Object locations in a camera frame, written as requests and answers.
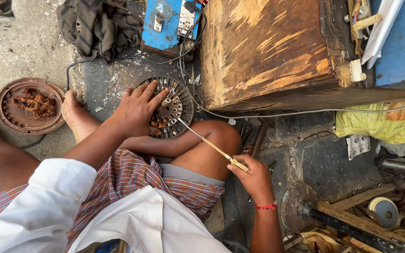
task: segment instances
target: gray cable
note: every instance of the gray cable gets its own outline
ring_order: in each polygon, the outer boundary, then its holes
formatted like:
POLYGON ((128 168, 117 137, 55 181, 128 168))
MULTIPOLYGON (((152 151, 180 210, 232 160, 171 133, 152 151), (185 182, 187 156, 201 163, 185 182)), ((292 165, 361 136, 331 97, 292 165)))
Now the gray cable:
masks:
MULTIPOLYGON (((190 98, 193 100, 193 102, 195 102, 196 104, 198 104, 195 99, 190 96, 190 98)), ((227 117, 227 116, 223 116, 223 115, 219 115, 216 113, 213 113, 209 110, 206 110, 203 107, 200 107, 203 111, 208 112, 212 115, 221 117, 221 118, 272 118, 272 117, 280 117, 280 116, 288 116, 288 115, 297 115, 297 114, 304 114, 304 113, 314 113, 314 112, 329 112, 329 111, 337 111, 337 112, 369 112, 369 113, 382 113, 382 112, 394 112, 394 111, 398 111, 398 110, 402 110, 405 109, 405 106, 403 107, 399 107, 399 108, 394 108, 394 109, 388 109, 388 110, 380 110, 380 111, 367 111, 367 110, 356 110, 356 109, 319 109, 319 110, 312 110, 312 111, 301 111, 301 112, 289 112, 289 113, 281 113, 281 114, 276 114, 276 115, 258 115, 258 116, 239 116, 239 117, 227 117)))

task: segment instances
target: hammer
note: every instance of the hammer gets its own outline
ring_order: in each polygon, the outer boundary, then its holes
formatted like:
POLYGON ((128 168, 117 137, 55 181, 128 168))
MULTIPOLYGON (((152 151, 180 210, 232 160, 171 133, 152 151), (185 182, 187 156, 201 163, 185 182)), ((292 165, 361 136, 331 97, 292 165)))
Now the hammer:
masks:
POLYGON ((257 134, 256 142, 254 143, 254 147, 251 151, 251 157, 256 158, 259 154, 260 148, 262 146, 262 142, 265 139, 266 132, 268 128, 274 128, 274 120, 271 118, 260 118, 259 119, 262 124, 260 125, 259 133, 257 134))

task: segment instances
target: white shirt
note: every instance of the white shirt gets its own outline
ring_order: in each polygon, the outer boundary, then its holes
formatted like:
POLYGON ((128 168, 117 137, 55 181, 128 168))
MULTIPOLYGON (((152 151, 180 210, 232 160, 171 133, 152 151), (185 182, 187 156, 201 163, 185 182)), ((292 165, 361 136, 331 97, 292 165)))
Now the white shirt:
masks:
MULTIPOLYGON (((87 198, 96 170, 72 159, 44 160, 29 186, 0 214, 0 252, 62 253, 67 232, 87 198)), ((230 252, 179 200, 151 186, 103 209, 69 253, 120 238, 131 253, 230 252)))

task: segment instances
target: red thread bracelet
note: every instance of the red thread bracelet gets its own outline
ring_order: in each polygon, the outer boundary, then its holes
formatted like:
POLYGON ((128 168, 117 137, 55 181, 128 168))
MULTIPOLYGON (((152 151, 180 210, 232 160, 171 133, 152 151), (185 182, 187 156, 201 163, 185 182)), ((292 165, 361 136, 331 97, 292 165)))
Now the red thread bracelet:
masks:
POLYGON ((275 200, 275 201, 273 202, 273 204, 268 205, 268 206, 264 206, 264 207, 260 207, 260 206, 258 206, 257 204, 254 204, 254 207, 255 207, 256 209, 259 209, 259 210, 269 210, 269 209, 277 210, 277 209, 278 209, 278 201, 275 200))

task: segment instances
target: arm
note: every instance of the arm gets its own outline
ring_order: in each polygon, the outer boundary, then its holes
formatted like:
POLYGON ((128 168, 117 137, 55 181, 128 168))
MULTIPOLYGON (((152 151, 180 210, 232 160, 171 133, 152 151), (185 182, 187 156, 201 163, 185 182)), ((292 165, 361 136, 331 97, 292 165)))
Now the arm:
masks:
POLYGON ((63 156, 46 159, 29 186, 0 214, 0 252, 64 252, 82 202, 100 168, 129 137, 160 131, 149 125, 168 90, 151 101, 157 82, 125 90, 119 107, 96 131, 63 156))
MULTIPOLYGON (((250 170, 244 172, 239 167, 228 164, 230 169, 242 182, 246 191, 254 198, 257 206, 268 206, 274 202, 273 185, 271 184, 268 166, 249 155, 234 156, 250 170)), ((269 252, 284 253, 278 210, 257 210, 254 218, 251 253, 269 252)))

